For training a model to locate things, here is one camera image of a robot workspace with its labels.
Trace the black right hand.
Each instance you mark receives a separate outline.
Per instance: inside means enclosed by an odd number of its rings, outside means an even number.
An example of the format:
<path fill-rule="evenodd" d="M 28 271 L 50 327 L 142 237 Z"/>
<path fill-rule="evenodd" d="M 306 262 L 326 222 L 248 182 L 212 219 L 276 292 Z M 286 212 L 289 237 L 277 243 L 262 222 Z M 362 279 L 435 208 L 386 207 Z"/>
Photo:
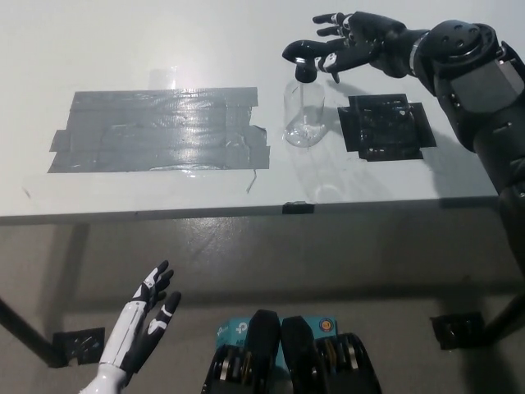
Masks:
<path fill-rule="evenodd" d="M 428 30 L 411 30 L 400 21 L 364 11 L 315 16 L 313 23 L 326 24 L 317 31 L 320 37 L 335 36 L 326 43 L 330 50 L 316 57 L 319 71 L 332 75 L 370 65 L 392 78 L 414 76 L 414 58 Z"/>

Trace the white and black left hand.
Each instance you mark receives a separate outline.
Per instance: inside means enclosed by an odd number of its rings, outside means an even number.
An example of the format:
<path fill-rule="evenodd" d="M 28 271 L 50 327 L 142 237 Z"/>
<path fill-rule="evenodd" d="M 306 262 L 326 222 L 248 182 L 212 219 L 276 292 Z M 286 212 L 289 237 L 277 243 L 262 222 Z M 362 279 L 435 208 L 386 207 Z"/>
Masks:
<path fill-rule="evenodd" d="M 126 303 L 107 341 L 100 364 L 138 373 L 157 347 L 181 300 L 167 295 L 174 271 L 163 261 L 139 284 Z"/>

